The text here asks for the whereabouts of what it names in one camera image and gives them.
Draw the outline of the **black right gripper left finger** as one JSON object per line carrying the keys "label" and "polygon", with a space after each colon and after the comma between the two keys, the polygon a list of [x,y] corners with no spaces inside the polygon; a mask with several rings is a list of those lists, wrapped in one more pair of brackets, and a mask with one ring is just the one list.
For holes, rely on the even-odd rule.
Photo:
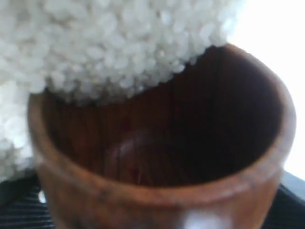
{"label": "black right gripper left finger", "polygon": [[52,229],[49,210],[39,201],[36,175],[0,184],[0,227],[2,229]]}

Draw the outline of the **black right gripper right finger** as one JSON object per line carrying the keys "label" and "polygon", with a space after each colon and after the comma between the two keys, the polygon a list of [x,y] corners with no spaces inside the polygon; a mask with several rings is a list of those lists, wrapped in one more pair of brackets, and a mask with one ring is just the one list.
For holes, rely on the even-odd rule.
{"label": "black right gripper right finger", "polygon": [[262,229],[305,229],[305,181],[285,172]]}

